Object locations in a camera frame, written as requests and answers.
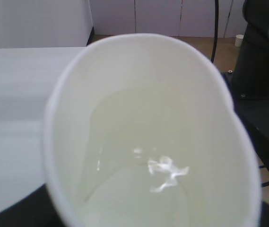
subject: white paper cup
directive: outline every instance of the white paper cup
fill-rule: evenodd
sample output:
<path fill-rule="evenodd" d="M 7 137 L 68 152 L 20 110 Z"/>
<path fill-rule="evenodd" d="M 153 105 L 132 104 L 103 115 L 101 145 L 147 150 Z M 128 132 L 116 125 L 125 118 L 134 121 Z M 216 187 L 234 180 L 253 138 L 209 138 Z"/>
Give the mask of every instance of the white paper cup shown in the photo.
<path fill-rule="evenodd" d="M 235 46 L 240 47 L 243 42 L 243 35 L 236 35 Z"/>

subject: white wall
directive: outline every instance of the white wall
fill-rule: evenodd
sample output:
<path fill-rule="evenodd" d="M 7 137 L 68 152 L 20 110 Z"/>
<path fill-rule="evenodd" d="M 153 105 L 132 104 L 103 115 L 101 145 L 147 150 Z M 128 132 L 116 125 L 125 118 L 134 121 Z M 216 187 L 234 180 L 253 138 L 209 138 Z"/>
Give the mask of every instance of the white wall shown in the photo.
<path fill-rule="evenodd" d="M 86 46 L 89 0 L 0 0 L 0 48 Z"/>
<path fill-rule="evenodd" d="M 95 34 L 135 33 L 134 0 L 90 0 Z"/>
<path fill-rule="evenodd" d="M 136 32 L 178 36 L 182 0 L 135 0 Z"/>
<path fill-rule="evenodd" d="M 235 37 L 237 34 L 244 34 L 247 22 L 243 18 L 244 0 L 233 0 L 229 22 L 226 28 L 225 37 Z"/>
<path fill-rule="evenodd" d="M 232 0 L 219 0 L 218 37 L 224 37 Z M 180 36 L 213 37 L 214 0 L 183 0 Z"/>

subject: black surface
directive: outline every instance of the black surface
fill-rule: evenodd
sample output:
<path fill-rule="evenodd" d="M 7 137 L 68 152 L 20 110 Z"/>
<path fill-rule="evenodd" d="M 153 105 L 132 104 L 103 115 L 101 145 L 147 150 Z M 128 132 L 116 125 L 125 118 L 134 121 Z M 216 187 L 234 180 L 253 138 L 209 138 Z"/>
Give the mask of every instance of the black surface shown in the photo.
<path fill-rule="evenodd" d="M 244 125 L 253 142 L 255 151 L 269 171 L 269 139 L 262 134 L 253 124 L 242 118 Z"/>
<path fill-rule="evenodd" d="M 235 108 L 240 118 L 258 128 L 269 139 L 269 100 L 239 100 Z"/>
<path fill-rule="evenodd" d="M 92 43 L 92 39 L 94 35 L 95 35 L 95 28 L 92 27 L 86 46 Z"/>
<path fill-rule="evenodd" d="M 0 227 L 64 227 L 45 186 L 0 213 Z"/>

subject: black object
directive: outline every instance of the black object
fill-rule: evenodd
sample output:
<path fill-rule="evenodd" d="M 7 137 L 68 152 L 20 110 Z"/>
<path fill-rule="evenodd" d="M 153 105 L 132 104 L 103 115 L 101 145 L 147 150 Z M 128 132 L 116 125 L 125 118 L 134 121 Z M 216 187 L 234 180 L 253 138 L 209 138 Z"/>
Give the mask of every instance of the black object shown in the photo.
<path fill-rule="evenodd" d="M 92 27 L 86 46 L 92 43 L 92 39 L 94 35 L 95 35 L 95 28 Z"/>
<path fill-rule="evenodd" d="M 269 0 L 246 0 L 248 22 L 232 86 L 244 95 L 269 94 Z"/>
<path fill-rule="evenodd" d="M 234 94 L 230 84 L 232 75 L 222 73 L 222 76 L 231 94 Z M 233 95 L 233 101 L 235 112 L 244 123 L 257 155 L 269 171 L 269 99 L 242 99 Z M 269 182 L 263 183 L 262 186 L 269 186 Z"/>
<path fill-rule="evenodd" d="M 0 213 L 0 227 L 65 227 L 43 185 Z"/>
<path fill-rule="evenodd" d="M 216 46 L 217 46 L 217 37 L 218 37 L 218 18 L 219 18 L 219 2 L 215 0 L 215 22 L 214 22 L 214 43 L 211 55 L 211 62 L 214 62 Z"/>

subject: paper cup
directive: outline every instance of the paper cup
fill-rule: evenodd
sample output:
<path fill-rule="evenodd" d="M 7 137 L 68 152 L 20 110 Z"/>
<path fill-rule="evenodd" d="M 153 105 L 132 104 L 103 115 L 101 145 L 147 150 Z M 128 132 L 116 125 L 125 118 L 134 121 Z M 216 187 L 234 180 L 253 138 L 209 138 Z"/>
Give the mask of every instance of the paper cup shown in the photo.
<path fill-rule="evenodd" d="M 235 46 L 240 47 L 243 42 L 243 35 L 236 35 Z"/>
<path fill-rule="evenodd" d="M 140 93 L 145 105 L 134 108 L 127 92 L 150 86 L 169 93 Z M 120 92 L 117 107 L 107 98 Z M 154 113 L 158 105 L 168 108 Z M 256 154 L 219 71 L 185 42 L 136 34 L 86 47 L 54 88 L 43 142 L 47 189 L 66 226 L 258 226 Z M 167 188 L 158 173 L 147 181 L 159 162 L 176 166 Z"/>

